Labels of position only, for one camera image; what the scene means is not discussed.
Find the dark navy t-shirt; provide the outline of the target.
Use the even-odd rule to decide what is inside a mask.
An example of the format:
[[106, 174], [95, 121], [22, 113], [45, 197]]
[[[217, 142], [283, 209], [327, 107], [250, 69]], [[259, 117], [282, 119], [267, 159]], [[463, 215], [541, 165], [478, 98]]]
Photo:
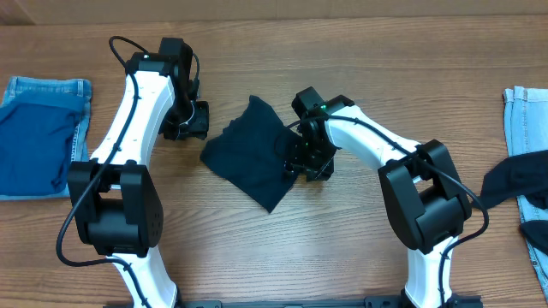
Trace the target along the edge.
[[268, 103], [251, 96], [242, 115], [206, 143], [200, 160], [272, 212], [297, 179], [286, 161], [300, 141]]

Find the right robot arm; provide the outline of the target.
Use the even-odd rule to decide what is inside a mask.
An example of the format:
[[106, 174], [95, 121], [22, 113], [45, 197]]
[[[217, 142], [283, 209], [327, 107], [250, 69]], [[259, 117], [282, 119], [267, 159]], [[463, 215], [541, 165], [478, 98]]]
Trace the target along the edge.
[[408, 249], [408, 280], [398, 295], [368, 296], [365, 307], [481, 307], [478, 296], [450, 288], [452, 249], [472, 206], [447, 148], [433, 139], [421, 144], [392, 133], [339, 95], [322, 99], [313, 87], [291, 104], [301, 141], [286, 162], [290, 173], [326, 181], [334, 155], [343, 149], [378, 172], [386, 214]]

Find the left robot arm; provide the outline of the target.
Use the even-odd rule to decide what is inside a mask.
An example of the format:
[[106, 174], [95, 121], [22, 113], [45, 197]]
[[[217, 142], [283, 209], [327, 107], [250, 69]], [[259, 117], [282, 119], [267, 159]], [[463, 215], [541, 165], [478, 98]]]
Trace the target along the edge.
[[123, 99], [110, 129], [87, 162], [68, 171], [72, 209], [56, 242], [71, 267], [113, 264], [133, 307], [181, 307], [158, 243], [163, 206], [149, 165], [158, 136], [205, 139], [209, 105], [199, 99], [200, 62], [181, 38], [163, 38], [158, 52], [139, 47], [121, 62]]

